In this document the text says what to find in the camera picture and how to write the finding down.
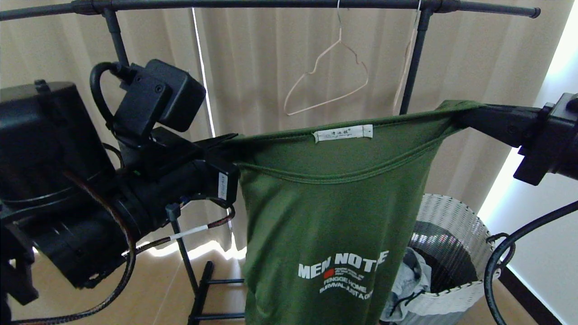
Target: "black metal frame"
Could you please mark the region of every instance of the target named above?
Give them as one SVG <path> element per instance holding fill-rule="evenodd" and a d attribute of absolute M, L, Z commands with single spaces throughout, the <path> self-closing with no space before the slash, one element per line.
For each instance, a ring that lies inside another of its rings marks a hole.
<path fill-rule="evenodd" d="M 540 8 L 522 8 L 516 6 L 494 5 L 480 2 L 462 2 L 460 0 L 340 0 L 341 8 L 375 8 L 375 9 L 413 9 L 419 8 L 420 20 L 417 27 L 416 42 L 412 53 L 407 82 L 403 92 L 400 115 L 407 114 L 416 81 L 417 68 L 425 42 L 425 33 L 429 20 L 434 13 L 450 13 L 455 11 L 483 12 L 508 14 L 536 18 Z M 47 5 L 34 8 L 5 10 L 0 12 L 0 21 L 21 19 L 27 17 L 49 16 L 54 14 L 77 13 L 94 15 L 101 14 L 106 19 L 112 36 L 118 60 L 124 65 L 129 61 L 120 34 L 120 27 L 115 12 L 119 10 L 166 9 L 166 8 L 336 8 L 337 0 L 74 0 L 71 3 Z M 175 233 L 180 232 L 179 222 L 171 217 L 171 225 Z M 243 283 L 243 279 L 212 280 L 214 264 L 208 261 L 197 284 L 191 262 L 184 242 L 177 239 L 180 254 L 193 292 L 195 302 L 188 318 L 188 325 L 197 325 L 202 320 L 238 319 L 244 313 L 211 313 L 203 314 L 203 307 L 210 285 Z"/>

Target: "white cable sleeve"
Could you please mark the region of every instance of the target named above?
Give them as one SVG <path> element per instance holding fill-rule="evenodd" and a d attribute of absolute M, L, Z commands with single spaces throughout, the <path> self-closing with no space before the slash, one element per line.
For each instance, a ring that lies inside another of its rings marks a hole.
<path fill-rule="evenodd" d="M 193 228 L 193 229 L 189 229 L 189 230 L 187 230 L 187 231 L 180 232 L 180 233 L 178 233 L 178 234 L 171 235 L 171 236 L 169 236 L 169 238 L 171 239 L 171 241 L 174 241 L 175 239 L 184 237 L 184 236 L 186 236 L 186 235 L 194 234 L 195 232 L 207 230 L 207 229 L 209 229 L 209 226 L 207 226 L 207 225 L 205 224 L 205 225 L 203 225 L 203 226 L 199 226 L 199 227 L 196 227 L 196 228 Z"/>

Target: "clothes hanger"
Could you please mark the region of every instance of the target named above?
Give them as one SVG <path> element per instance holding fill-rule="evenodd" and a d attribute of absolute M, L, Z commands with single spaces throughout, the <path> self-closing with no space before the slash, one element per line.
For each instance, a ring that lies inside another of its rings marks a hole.
<path fill-rule="evenodd" d="M 357 53 L 356 53 L 352 48 L 350 48 L 347 44 L 343 43 L 343 41 L 342 41 L 342 29 L 343 29 L 343 27 L 342 27 L 342 24 L 341 24 L 341 15 L 339 14 L 339 2 L 340 2 L 340 0 L 337 0 L 337 18 L 338 18 L 338 20 L 339 20 L 339 39 L 337 40 L 337 42 L 331 44 L 330 47 L 328 47 L 325 51 L 323 51 L 321 54 L 319 54 L 319 56 L 318 56 L 317 59 L 315 60 L 315 66 L 313 67 L 313 70 L 312 70 L 311 72 L 305 72 L 305 73 L 297 80 L 297 82 L 293 85 L 293 87 L 291 87 L 291 90 L 289 91 L 289 93 L 288 93 L 287 96 L 285 97 L 285 103 L 283 104 L 283 111 L 285 112 L 285 114 L 287 114 L 287 116 L 295 115 L 295 114 L 298 114 L 298 113 L 301 113 L 301 112 L 305 112 L 306 110 L 310 110 L 310 109 L 312 109 L 312 108 L 319 107 L 319 106 L 321 106 L 321 105 L 325 105 L 325 104 L 328 104 L 328 103 L 331 103 L 331 102 L 338 101 L 338 100 L 340 100 L 340 99 L 342 99 L 342 98 L 345 98 L 345 97 L 347 97 L 347 96 L 349 96 L 349 95 L 352 95 L 352 94 L 356 93 L 357 91 L 359 91 L 360 89 L 362 89 L 363 87 L 365 87 L 365 86 L 368 84 L 368 82 L 369 82 L 369 72 L 368 72 L 368 70 L 367 70 L 367 67 L 365 66 L 365 63 L 360 62 L 359 59 L 358 59 L 358 57 L 357 57 Z M 287 102 L 289 101 L 289 97 L 291 96 L 291 94 L 293 93 L 293 90 L 297 87 L 297 85 L 299 84 L 299 82 L 301 82 L 301 80 L 303 80 L 303 78 L 305 78 L 305 76 L 307 76 L 307 75 L 310 76 L 310 75 L 315 74 L 315 71 L 317 71 L 317 66 L 318 66 L 319 61 L 321 60 L 321 58 L 322 58 L 324 55 L 326 55 L 327 53 L 329 53 L 329 51 L 331 51 L 335 46 L 337 46 L 337 45 L 339 45 L 339 44 L 343 45 L 347 50 L 349 50 L 350 52 L 353 53 L 353 55 L 355 56 L 355 63 L 356 63 L 357 65 L 361 64 L 361 65 L 363 66 L 363 68 L 364 68 L 364 70 L 365 70 L 365 76 L 366 76 L 366 78 L 365 78 L 365 83 L 364 83 L 363 85 L 361 85 L 361 87 L 355 89 L 354 91 L 352 91 L 352 92 L 350 92 L 350 93 L 348 93 L 348 94 L 346 94 L 346 95 L 339 96 L 339 97 L 334 98 L 334 99 L 330 99 L 329 101 L 325 101 L 325 102 L 323 102 L 323 103 L 320 103 L 320 104 L 317 104 L 317 105 L 313 105 L 313 106 L 310 106 L 310 107 L 308 107 L 308 108 L 304 108 L 304 109 L 298 110 L 298 111 L 296 111 L 296 112 L 287 113 Z"/>
<path fill-rule="evenodd" d="M 397 104 L 399 102 L 399 97 L 401 96 L 401 89 L 403 88 L 403 85 L 405 84 L 405 81 L 407 79 L 407 75 L 409 73 L 409 65 L 410 65 L 410 62 L 412 60 L 413 47 L 416 45 L 417 23 L 418 23 L 418 20 L 420 18 L 420 14 L 421 14 L 420 9 L 421 9 L 421 0 L 417 3 L 416 19 L 413 21 L 412 34 L 409 37 L 409 42 L 407 43 L 407 46 L 405 48 L 403 70 L 401 72 L 401 76 L 399 77 L 398 88 L 395 91 L 394 103 L 393 103 L 393 105 L 391 105 L 393 115 L 399 115 L 399 110 L 397 108 Z"/>

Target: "tile floor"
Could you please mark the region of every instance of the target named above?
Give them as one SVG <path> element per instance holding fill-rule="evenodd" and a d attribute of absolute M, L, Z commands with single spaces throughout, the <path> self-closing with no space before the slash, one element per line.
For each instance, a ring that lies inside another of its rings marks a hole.
<path fill-rule="evenodd" d="M 193 260 L 193 269 L 200 278 L 205 262 L 216 264 L 214 278 L 237 278 L 242 261 L 227 260 L 220 253 L 209 252 Z M 40 298 L 20 306 L 12 302 L 14 319 L 57 316 L 92 307 L 102 301 L 116 286 L 122 268 L 93 290 L 75 290 L 44 256 L 37 256 L 33 266 L 34 285 Z M 535 321 L 504 288 L 495 285 L 498 305 L 509 325 L 533 325 Z M 245 290 L 242 285 L 219 285 L 212 288 L 205 312 L 239 312 L 243 310 Z M 94 316 L 71 324 L 186 324 L 192 307 L 192 290 L 178 253 L 153 257 L 143 253 L 138 257 L 134 274 L 122 295 L 108 308 Z M 242 320 L 207 321 L 202 324 L 238 324 Z M 471 308 L 460 325 L 494 324 L 484 299 Z"/>

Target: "curtain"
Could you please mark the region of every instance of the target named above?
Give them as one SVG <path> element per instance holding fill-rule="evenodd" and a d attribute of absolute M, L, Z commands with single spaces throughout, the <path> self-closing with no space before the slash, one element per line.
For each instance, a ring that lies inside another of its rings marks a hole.
<path fill-rule="evenodd" d="M 3 1 L 1 9 L 47 3 Z M 409 113 L 432 110 L 444 99 L 533 104 L 572 1 L 499 3 L 539 6 L 542 14 L 537 19 L 469 12 L 434 14 Z M 208 100 L 191 128 L 181 134 L 195 141 L 211 137 L 213 127 L 216 135 L 254 135 L 397 114 L 399 103 L 393 107 L 393 101 L 415 11 L 341 9 L 340 14 L 343 40 L 368 67 L 369 83 L 347 98 L 295 116 L 283 112 L 285 97 L 301 74 L 312 70 L 317 56 L 337 40 L 335 9 L 196 9 L 195 17 L 191 9 L 164 9 L 117 15 L 131 62 L 145 65 L 159 58 L 201 81 L 202 59 Z M 75 82 L 101 139 L 116 144 L 88 88 L 92 66 L 116 60 L 103 18 L 66 14 L 2 22 L 0 45 L 2 87 L 39 78 Z M 317 73 L 294 90 L 287 110 L 294 112 L 338 97 L 364 81 L 363 69 L 351 53 L 338 46 L 320 61 Z M 114 109 L 123 91 L 108 75 L 102 85 L 107 103 Z M 508 151 L 506 145 L 475 130 L 453 135 L 432 164 L 426 191 L 450 195 L 478 210 Z M 240 192 L 236 210 L 232 229 L 237 247 L 242 248 L 247 220 Z M 181 226 L 205 224 L 223 213 L 212 204 L 195 202 L 185 208 Z M 219 227 L 188 238 L 187 244 L 193 248 L 209 240 L 227 250 L 231 232 Z"/>

